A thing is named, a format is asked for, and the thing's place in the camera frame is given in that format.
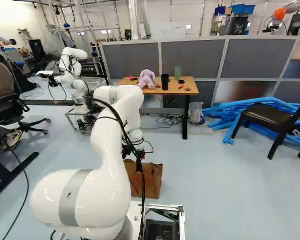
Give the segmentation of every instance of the person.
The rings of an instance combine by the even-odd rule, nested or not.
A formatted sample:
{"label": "person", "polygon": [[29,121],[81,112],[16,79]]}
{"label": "person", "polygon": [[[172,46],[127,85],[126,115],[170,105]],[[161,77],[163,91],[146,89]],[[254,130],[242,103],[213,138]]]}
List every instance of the person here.
{"label": "person", "polygon": [[[10,70],[0,62],[0,97],[12,94],[14,92],[14,78]],[[22,136],[19,129],[7,129],[0,126],[0,141],[5,140],[7,144],[14,146]]]}

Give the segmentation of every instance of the chair seat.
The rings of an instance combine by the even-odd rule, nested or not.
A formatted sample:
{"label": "chair seat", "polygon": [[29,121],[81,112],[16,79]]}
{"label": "chair seat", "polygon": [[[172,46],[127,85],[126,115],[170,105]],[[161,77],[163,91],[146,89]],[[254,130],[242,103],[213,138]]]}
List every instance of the chair seat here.
{"label": "chair seat", "polygon": [[247,108],[242,112],[242,115],[257,124],[262,124],[273,130],[281,129],[285,121],[291,117],[291,115],[286,112],[261,103],[254,104]]}
{"label": "chair seat", "polygon": [[0,102],[0,125],[9,125],[17,123],[24,117],[17,114],[17,110],[14,109],[14,104],[10,101]]}

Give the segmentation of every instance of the shoe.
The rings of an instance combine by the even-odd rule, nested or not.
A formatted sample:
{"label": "shoe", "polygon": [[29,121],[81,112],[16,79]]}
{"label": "shoe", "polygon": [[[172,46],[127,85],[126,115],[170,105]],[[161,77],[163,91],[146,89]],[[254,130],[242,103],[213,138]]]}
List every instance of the shoe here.
{"label": "shoe", "polygon": [[[22,134],[22,130],[15,130],[14,132],[6,134],[6,142],[10,148],[15,146],[15,144],[20,140]],[[6,144],[3,144],[2,150],[5,150],[7,148],[8,147],[6,146]]]}

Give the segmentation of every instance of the wooden table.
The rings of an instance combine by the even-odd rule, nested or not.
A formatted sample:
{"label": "wooden table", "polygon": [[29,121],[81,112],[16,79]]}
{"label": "wooden table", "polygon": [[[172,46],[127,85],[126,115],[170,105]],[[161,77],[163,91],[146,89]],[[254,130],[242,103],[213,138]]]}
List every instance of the wooden table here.
{"label": "wooden table", "polygon": [[[139,82],[139,77],[137,80],[130,80],[128,76],[119,81],[119,85],[137,85]],[[187,139],[187,121],[188,121],[188,112],[189,112],[189,104],[190,104],[190,96],[198,95],[199,90],[196,86],[194,78],[191,76],[182,76],[181,80],[184,80],[184,87],[179,89],[180,84],[175,79],[175,77],[169,77],[169,88],[168,90],[162,90],[162,88],[149,89],[147,86],[144,86],[143,93],[144,94],[154,94],[154,95],[183,95],[185,96],[185,105],[184,105],[184,114],[182,120],[182,138]],[[155,78],[155,85],[161,85],[161,77],[157,76]]]}

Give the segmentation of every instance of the white plastic bag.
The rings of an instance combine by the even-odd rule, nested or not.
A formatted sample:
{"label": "white plastic bag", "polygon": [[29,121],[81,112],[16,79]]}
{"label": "white plastic bag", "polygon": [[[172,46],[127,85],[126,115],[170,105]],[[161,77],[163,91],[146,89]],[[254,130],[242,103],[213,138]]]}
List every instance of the white plastic bag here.
{"label": "white plastic bag", "polygon": [[191,102],[189,105],[189,117],[193,124],[204,124],[204,115],[202,112],[203,102]]}

